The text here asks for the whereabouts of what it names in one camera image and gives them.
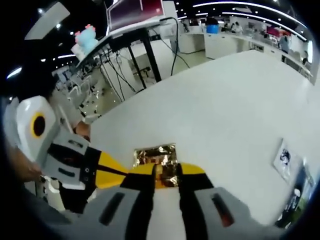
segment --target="computer monitor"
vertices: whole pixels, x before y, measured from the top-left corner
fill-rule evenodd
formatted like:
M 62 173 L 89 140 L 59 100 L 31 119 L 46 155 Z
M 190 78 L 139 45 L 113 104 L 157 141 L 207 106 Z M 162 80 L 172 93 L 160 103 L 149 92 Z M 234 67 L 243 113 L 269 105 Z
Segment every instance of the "computer monitor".
M 107 9 L 109 32 L 165 14 L 162 0 L 119 0 Z

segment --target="plush toy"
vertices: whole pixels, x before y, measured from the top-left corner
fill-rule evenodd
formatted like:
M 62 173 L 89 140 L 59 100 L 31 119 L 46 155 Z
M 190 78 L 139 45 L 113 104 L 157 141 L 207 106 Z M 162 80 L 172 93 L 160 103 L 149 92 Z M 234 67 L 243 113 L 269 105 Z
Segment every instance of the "plush toy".
M 96 39 L 96 28 L 88 24 L 85 30 L 78 31 L 75 34 L 75 42 L 82 48 L 84 54 L 88 54 L 95 48 L 98 40 Z

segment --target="black ceiling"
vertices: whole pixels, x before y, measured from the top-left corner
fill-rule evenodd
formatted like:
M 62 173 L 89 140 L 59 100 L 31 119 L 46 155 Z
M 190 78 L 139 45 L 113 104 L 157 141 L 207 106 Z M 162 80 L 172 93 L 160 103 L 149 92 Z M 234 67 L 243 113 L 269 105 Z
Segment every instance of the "black ceiling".
M 5 17 L 4 35 L 6 44 L 4 45 L 5 50 L 8 54 L 5 57 L 5 72 L 6 74 L 11 72 L 15 67 L 19 66 L 23 39 L 31 27 L 37 22 L 40 15 L 38 9 L 48 9 L 57 0 L 31 0 L 31 1 L 6 1 L 5 8 L 8 10 L 8 15 Z M 60 29 L 53 29 L 44 40 L 47 43 L 47 48 L 40 49 L 36 54 L 39 55 L 41 59 L 47 59 L 51 62 L 52 70 L 56 66 L 61 66 L 69 62 L 70 58 L 63 58 L 53 61 L 53 58 L 61 55 L 72 54 L 71 47 L 75 44 L 74 37 L 70 35 L 70 32 L 77 32 L 84 29 L 84 26 L 91 24 L 95 26 L 97 38 L 101 38 L 105 35 L 107 29 L 106 21 L 106 11 L 102 0 L 59 0 L 70 12 L 68 16 L 61 23 Z M 104 0 L 107 6 L 110 6 L 113 0 Z M 235 12 L 232 8 L 244 7 L 243 5 L 236 4 L 216 4 L 207 5 L 201 7 L 193 7 L 196 4 L 208 3 L 208 2 L 219 2 L 217 0 L 174 0 L 176 9 L 179 10 L 178 17 L 187 16 L 188 18 L 194 18 L 195 15 L 200 11 L 201 13 L 209 13 L 210 16 L 219 16 L 222 12 Z M 241 2 L 250 2 L 268 6 L 274 9 L 278 9 L 284 13 L 287 13 L 294 18 L 305 23 L 308 27 L 311 26 L 313 29 L 314 25 L 318 25 L 317 21 L 312 21 L 312 5 L 316 4 L 311 0 L 278 0 L 274 2 L 273 0 L 242 0 Z M 258 11 L 258 16 L 264 17 L 266 19 L 274 20 L 278 22 L 278 18 L 281 18 L 281 23 L 288 26 L 291 29 L 295 29 L 297 24 L 283 16 L 278 15 L 269 10 L 263 8 L 250 7 L 253 14 Z

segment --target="gold foil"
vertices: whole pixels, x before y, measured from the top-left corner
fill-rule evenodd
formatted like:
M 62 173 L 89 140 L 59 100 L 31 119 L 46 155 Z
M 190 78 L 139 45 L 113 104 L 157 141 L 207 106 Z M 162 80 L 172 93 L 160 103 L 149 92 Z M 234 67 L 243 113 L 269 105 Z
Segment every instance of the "gold foil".
M 143 164 L 156 164 L 155 188 L 173 188 L 178 186 L 177 153 L 175 144 L 166 144 L 134 151 L 133 167 Z

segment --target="blue container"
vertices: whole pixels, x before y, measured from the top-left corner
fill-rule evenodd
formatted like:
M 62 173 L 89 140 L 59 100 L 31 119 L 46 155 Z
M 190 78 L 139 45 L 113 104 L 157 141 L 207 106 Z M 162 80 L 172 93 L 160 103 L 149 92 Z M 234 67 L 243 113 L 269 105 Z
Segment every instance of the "blue container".
M 207 34 L 217 34 L 219 31 L 219 25 L 208 25 L 206 26 Z

